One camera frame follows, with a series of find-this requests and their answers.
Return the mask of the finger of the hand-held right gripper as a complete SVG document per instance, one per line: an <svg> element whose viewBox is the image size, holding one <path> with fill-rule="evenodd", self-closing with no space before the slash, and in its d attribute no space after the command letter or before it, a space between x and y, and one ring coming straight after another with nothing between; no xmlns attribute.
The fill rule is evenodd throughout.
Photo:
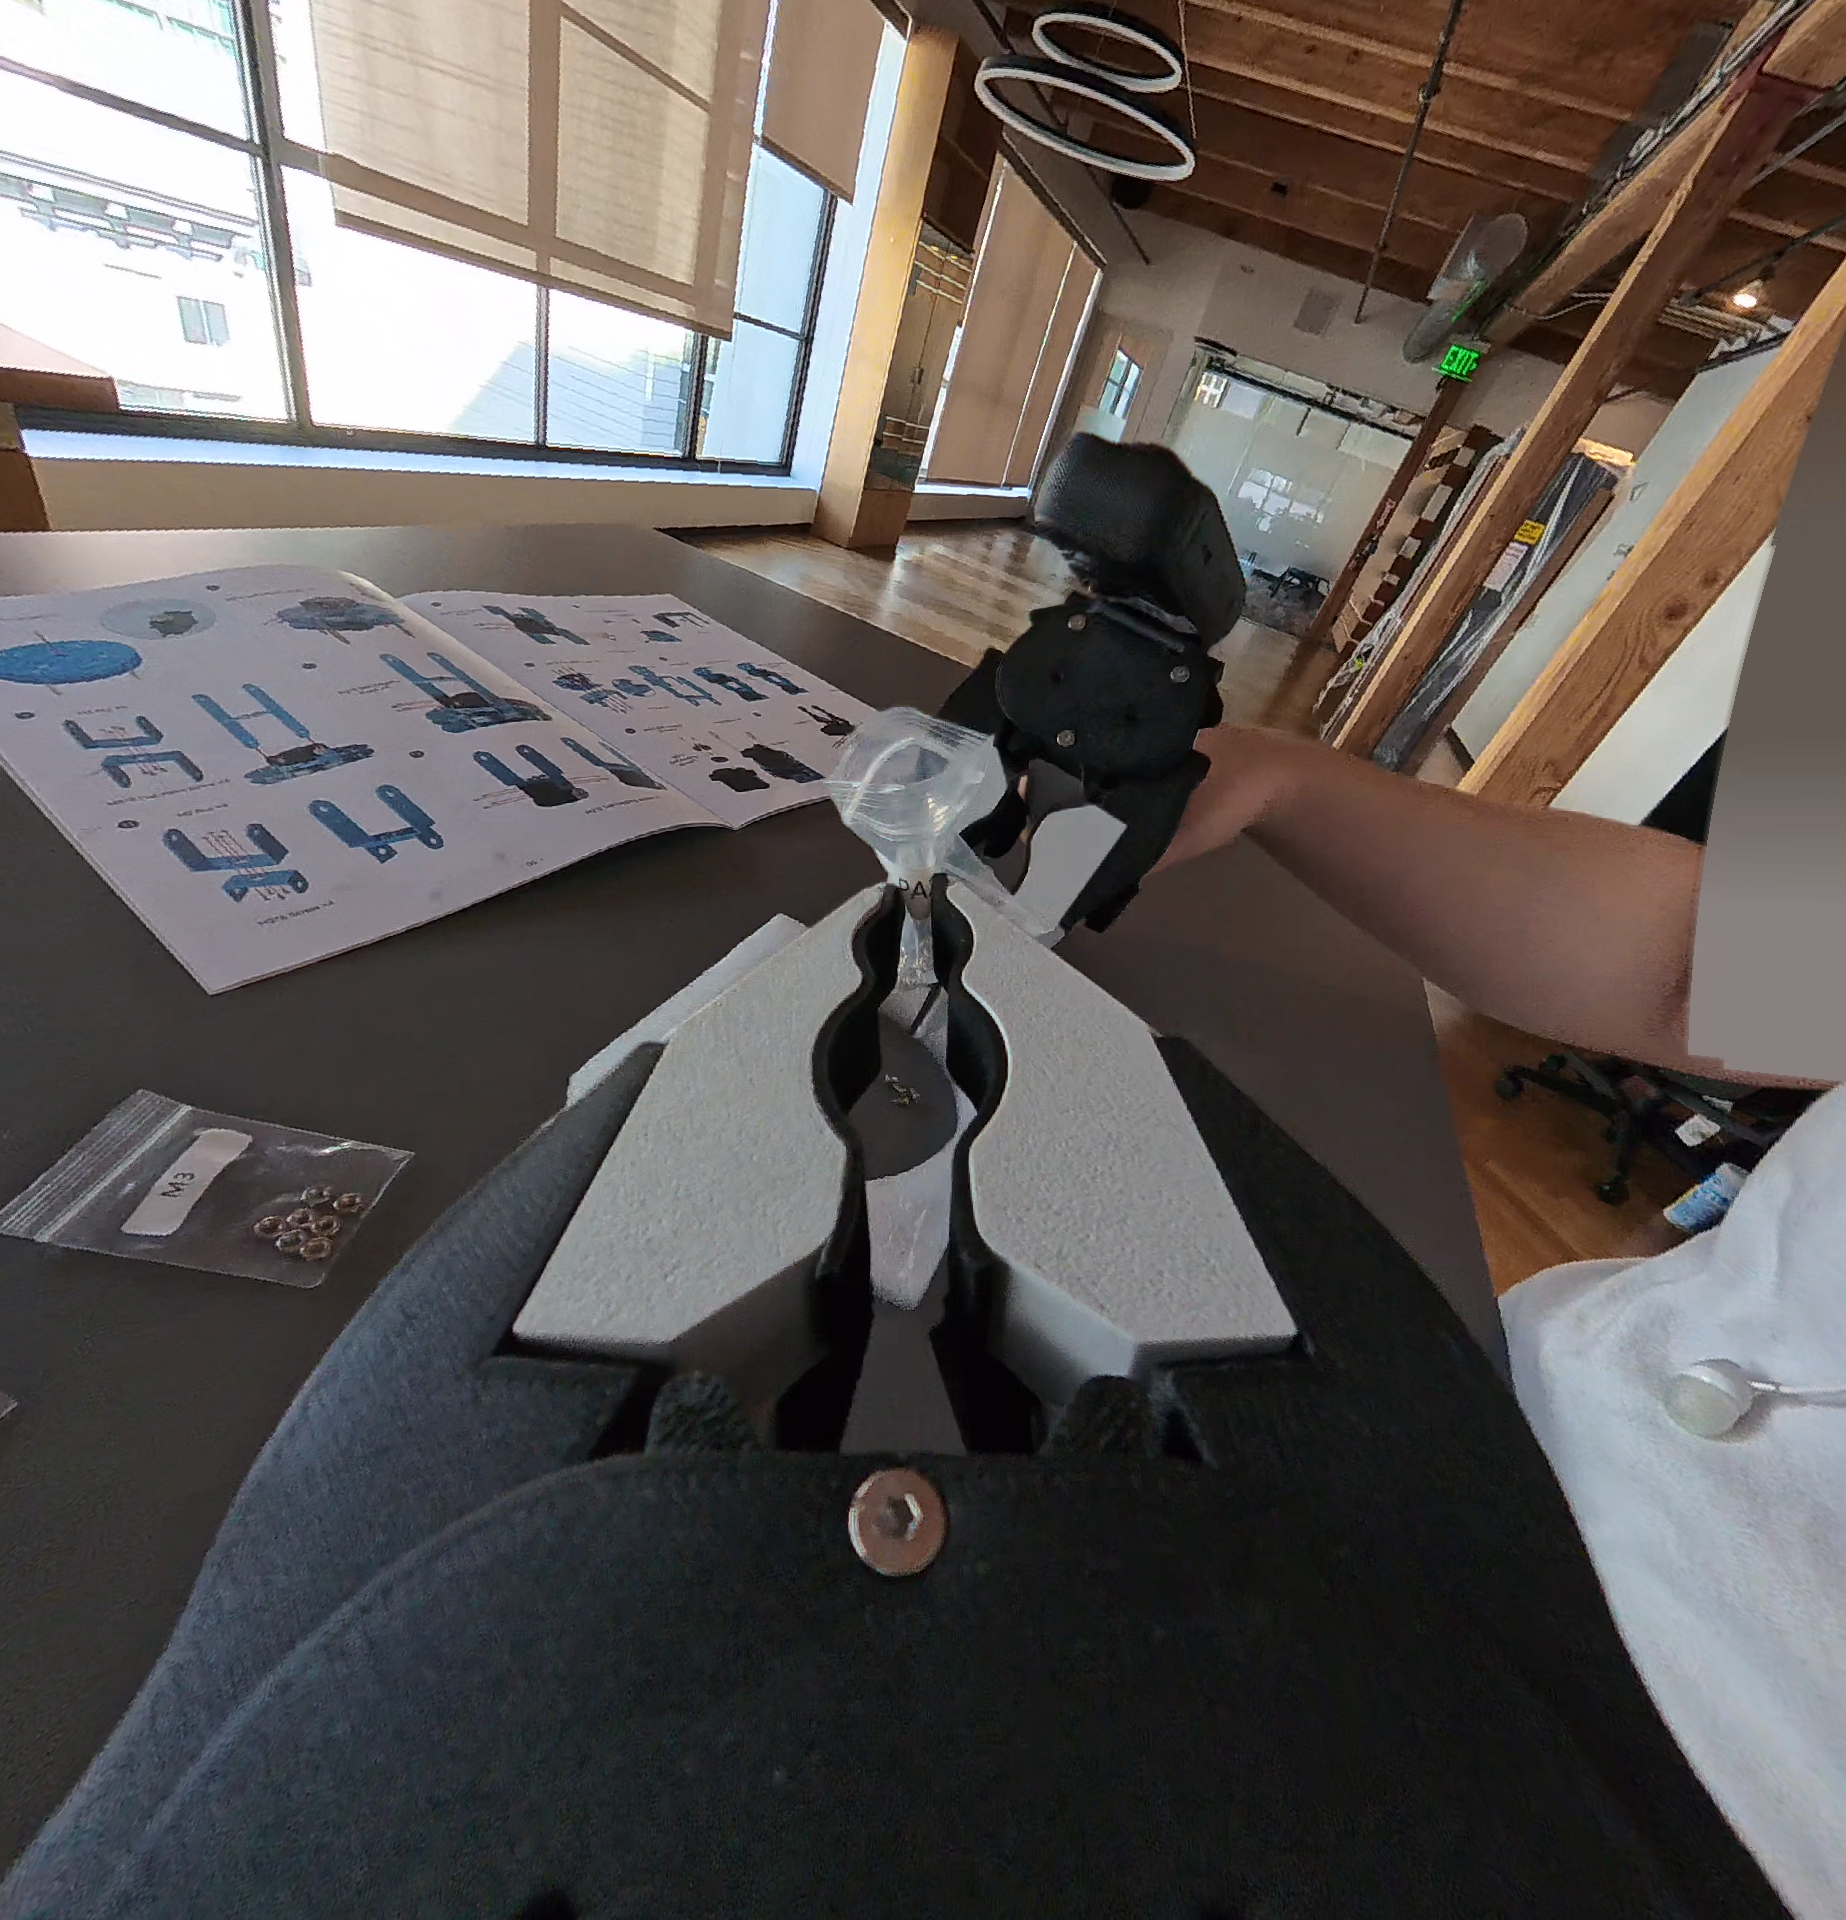
<svg viewBox="0 0 1846 1920"><path fill-rule="evenodd" d="M1016 860L1030 829L1030 759L1019 751L999 753L1001 784L984 778L977 799L971 803L959 836L989 869Z"/></svg>
<svg viewBox="0 0 1846 1920"><path fill-rule="evenodd" d="M1046 813L1032 829L1024 866L1024 928L1039 942L1064 936L1066 915L1126 833L1126 823L1095 803Z"/></svg>

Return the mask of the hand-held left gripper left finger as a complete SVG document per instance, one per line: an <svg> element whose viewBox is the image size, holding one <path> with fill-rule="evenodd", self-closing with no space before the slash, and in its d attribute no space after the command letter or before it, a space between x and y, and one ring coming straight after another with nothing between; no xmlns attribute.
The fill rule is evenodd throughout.
<svg viewBox="0 0 1846 1920"><path fill-rule="evenodd" d="M518 1347L721 1378L773 1439L843 1439L870 1327L848 1109L882 1071L904 907L785 919L661 1006L661 1054L521 1307Z"/></svg>

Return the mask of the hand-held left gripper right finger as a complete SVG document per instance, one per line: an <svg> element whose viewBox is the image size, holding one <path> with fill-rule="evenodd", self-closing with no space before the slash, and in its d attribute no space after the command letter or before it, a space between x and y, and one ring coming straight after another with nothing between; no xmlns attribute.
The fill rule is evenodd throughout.
<svg viewBox="0 0 1846 1920"><path fill-rule="evenodd" d="M1146 1025L961 882L932 890L969 1099L930 1343L964 1445L1037 1445L1086 1381L1285 1354L1291 1312Z"/></svg>

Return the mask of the clear bag of tiny screws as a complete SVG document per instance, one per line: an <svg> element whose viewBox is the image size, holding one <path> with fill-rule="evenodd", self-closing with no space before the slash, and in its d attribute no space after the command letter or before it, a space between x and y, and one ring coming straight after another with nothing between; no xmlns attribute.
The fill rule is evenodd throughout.
<svg viewBox="0 0 1846 1920"><path fill-rule="evenodd" d="M997 810L1006 784L991 735L914 707L870 713L843 743L829 792L845 828L880 857L904 905L885 1012L914 1040L928 1033L940 996L932 882L959 879L992 905L1006 901L991 863L963 839Z"/></svg>

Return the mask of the person's right forearm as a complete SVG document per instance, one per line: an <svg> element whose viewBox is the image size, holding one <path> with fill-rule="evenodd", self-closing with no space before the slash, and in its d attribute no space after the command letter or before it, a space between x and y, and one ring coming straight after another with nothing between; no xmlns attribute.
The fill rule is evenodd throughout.
<svg viewBox="0 0 1846 1920"><path fill-rule="evenodd" d="M1421 978L1530 1033L1687 1064L1704 852L1313 743L1255 839Z"/></svg>

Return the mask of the dark grey desk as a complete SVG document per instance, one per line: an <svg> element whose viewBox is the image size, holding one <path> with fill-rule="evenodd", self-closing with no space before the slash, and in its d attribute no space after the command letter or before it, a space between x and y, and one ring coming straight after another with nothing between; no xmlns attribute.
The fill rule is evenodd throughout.
<svg viewBox="0 0 1846 1920"><path fill-rule="evenodd" d="M776 913L880 877L828 803L638 842L206 996L0 773L0 1204L122 1096L411 1151L299 1291L0 1236L0 1880L109 1736L248 1464L404 1250L574 1069ZM1256 849L1144 886L1080 974L1328 1163L1502 1362L1417 976Z"/></svg>

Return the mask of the person's right hand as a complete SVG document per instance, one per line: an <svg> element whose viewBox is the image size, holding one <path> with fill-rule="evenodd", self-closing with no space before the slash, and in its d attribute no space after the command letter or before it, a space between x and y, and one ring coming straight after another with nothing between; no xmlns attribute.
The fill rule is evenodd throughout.
<svg viewBox="0 0 1846 1920"><path fill-rule="evenodd" d="M1303 825L1315 795L1341 773L1341 757L1313 740L1270 729L1216 727L1198 735L1207 772L1158 869L1252 840L1280 849Z"/></svg>

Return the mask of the black office chair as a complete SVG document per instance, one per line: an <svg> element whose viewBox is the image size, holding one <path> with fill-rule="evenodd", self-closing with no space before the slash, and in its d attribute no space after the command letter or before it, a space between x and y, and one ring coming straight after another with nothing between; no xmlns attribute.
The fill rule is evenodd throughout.
<svg viewBox="0 0 1846 1920"><path fill-rule="evenodd" d="M1560 1050L1539 1066L1507 1066L1495 1092L1514 1099L1541 1086L1604 1118L1611 1166L1593 1184L1609 1206L1629 1199L1629 1173L1643 1151L1659 1156L1682 1188L1721 1166L1753 1163L1821 1097L1813 1089L1747 1086L1634 1064L1611 1054Z"/></svg>

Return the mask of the clear zip bag of nuts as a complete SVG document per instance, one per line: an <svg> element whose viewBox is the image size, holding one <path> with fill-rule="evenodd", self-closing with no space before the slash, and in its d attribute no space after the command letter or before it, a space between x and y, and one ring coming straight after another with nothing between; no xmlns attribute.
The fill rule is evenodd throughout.
<svg viewBox="0 0 1846 1920"><path fill-rule="evenodd" d="M0 1234L314 1289L408 1161L138 1092L0 1208Z"/></svg>

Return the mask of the illustrated instruction booklet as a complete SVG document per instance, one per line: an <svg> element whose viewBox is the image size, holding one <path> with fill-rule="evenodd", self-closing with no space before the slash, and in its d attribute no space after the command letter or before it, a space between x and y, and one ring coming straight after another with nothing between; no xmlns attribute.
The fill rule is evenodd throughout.
<svg viewBox="0 0 1846 1920"><path fill-rule="evenodd" d="M211 995L828 799L848 692L670 597L304 567L0 598L0 766Z"/></svg>

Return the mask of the beige roller blind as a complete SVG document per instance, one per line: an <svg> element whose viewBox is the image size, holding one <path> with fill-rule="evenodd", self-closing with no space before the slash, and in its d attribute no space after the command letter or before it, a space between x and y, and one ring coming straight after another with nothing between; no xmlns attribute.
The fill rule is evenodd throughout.
<svg viewBox="0 0 1846 1920"><path fill-rule="evenodd" d="M764 3L314 3L335 219L719 338Z"/></svg>
<svg viewBox="0 0 1846 1920"><path fill-rule="evenodd" d="M885 20L870 3L776 3L761 146L854 200Z"/></svg>

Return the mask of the person's white shirt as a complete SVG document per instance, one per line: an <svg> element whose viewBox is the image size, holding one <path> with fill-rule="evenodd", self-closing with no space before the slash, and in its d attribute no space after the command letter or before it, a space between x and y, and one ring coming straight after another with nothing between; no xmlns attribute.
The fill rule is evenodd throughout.
<svg viewBox="0 0 1846 1920"><path fill-rule="evenodd" d="M1500 1298L1514 1393L1639 1671L1797 1917L1846 1917L1846 1406L1775 1400L1701 1439L1672 1377L1726 1358L1846 1385L1846 1086L1721 1221Z"/></svg>

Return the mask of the large paned window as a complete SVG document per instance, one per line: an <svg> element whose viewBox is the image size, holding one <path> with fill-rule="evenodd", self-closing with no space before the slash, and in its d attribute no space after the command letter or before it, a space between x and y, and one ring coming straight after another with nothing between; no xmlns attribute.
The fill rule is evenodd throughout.
<svg viewBox="0 0 1846 1920"><path fill-rule="evenodd" d="M838 198L761 141L719 338L341 227L314 4L0 3L0 320L129 411L785 468Z"/></svg>

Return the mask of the white foam frame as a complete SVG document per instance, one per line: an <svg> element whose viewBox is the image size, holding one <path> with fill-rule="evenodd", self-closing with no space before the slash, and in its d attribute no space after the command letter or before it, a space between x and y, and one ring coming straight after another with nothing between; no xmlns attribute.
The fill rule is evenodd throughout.
<svg viewBox="0 0 1846 1920"><path fill-rule="evenodd" d="M638 1044L667 1044L677 1027L758 974L803 933L803 921L788 915L761 924L580 1064L569 1081L567 1104L574 1107L597 1092ZM918 1307L934 1280L949 1232L955 1154L976 1115L943 1064L946 1028L942 1006L934 1006L922 1040L910 1038L885 1012L880 1023L884 1077L897 1074L915 1084L927 1096L927 1107L897 1107L882 1077L852 1115L865 1154L870 1283L880 1304L900 1309Z"/></svg>

